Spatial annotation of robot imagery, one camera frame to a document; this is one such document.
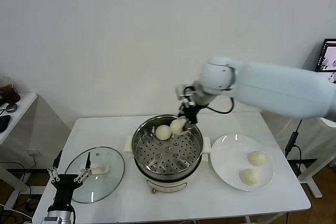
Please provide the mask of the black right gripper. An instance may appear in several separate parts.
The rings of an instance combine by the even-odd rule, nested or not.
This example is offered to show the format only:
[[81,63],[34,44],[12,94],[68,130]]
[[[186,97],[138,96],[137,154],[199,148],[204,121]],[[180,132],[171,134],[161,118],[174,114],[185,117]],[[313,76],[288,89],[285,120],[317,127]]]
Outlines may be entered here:
[[183,126],[183,131],[187,132],[196,127],[198,119],[197,115],[201,110],[201,106],[192,102],[183,100],[179,108],[179,117],[185,117],[187,121]]

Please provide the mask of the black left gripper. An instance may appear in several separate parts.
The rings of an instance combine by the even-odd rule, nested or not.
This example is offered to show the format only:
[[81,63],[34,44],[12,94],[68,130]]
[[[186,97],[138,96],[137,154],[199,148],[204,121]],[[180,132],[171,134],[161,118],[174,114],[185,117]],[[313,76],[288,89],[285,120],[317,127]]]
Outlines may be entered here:
[[49,173],[51,184],[56,189],[54,197],[55,204],[70,204],[74,191],[80,187],[80,183],[83,183],[91,174],[91,153],[87,155],[86,163],[83,172],[79,175],[76,174],[60,174],[58,175],[58,167],[62,156],[62,150],[58,153],[54,159],[51,167],[47,168]]

